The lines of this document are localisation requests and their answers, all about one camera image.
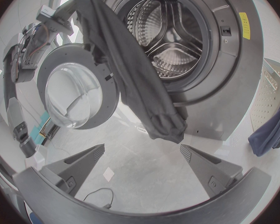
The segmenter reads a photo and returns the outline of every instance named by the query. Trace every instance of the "stainless steel drum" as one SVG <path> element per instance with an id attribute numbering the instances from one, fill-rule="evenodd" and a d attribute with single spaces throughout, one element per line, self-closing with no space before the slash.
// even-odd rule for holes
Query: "stainless steel drum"
<path id="1" fill-rule="evenodd" d="M 184 76 L 198 64 L 201 30 L 190 10 L 177 0 L 142 0 L 125 22 L 160 78 Z"/>

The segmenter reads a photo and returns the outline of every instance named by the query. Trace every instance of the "black cable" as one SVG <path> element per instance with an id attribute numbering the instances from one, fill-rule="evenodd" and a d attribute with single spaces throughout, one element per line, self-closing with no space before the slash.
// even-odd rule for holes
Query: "black cable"
<path id="1" fill-rule="evenodd" d="M 110 208 L 111 208 L 111 205 L 112 205 L 112 202 L 113 202 L 113 198 L 114 198 L 114 193 L 113 193 L 112 189 L 110 189 L 110 188 L 100 188 L 100 189 L 97 189 L 96 191 L 87 194 L 87 196 L 84 198 L 83 201 L 85 201 L 85 199 L 86 199 L 90 194 L 93 194 L 93 193 L 95 193 L 95 192 L 97 192 L 97 191 L 100 191 L 100 190 L 102 190 L 102 189 L 107 189 L 107 190 L 110 190 L 110 191 L 112 192 L 111 203 L 110 203 L 110 204 L 107 204 L 107 205 L 105 205 L 105 206 L 103 206 L 104 208 L 110 209 Z"/>

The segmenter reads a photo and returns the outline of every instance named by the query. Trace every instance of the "white wall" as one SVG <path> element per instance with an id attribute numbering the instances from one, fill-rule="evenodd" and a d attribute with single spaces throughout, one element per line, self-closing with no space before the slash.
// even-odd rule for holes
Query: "white wall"
<path id="1" fill-rule="evenodd" d="M 25 169 L 26 157 L 4 121 L 0 123 L 0 155 L 16 172 Z"/>

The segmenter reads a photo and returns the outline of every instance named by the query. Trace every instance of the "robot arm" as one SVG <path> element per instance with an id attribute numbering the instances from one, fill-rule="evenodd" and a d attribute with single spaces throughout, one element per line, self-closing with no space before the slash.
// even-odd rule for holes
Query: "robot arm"
<path id="1" fill-rule="evenodd" d="M 74 3 L 75 0 L 70 0 L 57 10 L 43 5 L 36 17 L 41 23 L 27 25 L 4 49 L 4 100 L 8 125 L 27 158 L 35 153 L 36 145 L 28 135 L 15 84 L 32 80 L 39 60 L 58 33 L 73 34 L 68 19 L 74 12 L 71 9 Z"/>

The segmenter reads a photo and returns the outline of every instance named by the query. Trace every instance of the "perforated metal panel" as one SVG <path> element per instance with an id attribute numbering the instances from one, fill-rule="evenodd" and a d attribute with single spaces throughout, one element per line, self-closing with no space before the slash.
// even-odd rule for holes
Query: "perforated metal panel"
<path id="1" fill-rule="evenodd" d="M 258 91 L 250 112 L 254 131 L 267 122 L 280 107 L 280 75 L 266 66 L 262 67 Z"/>

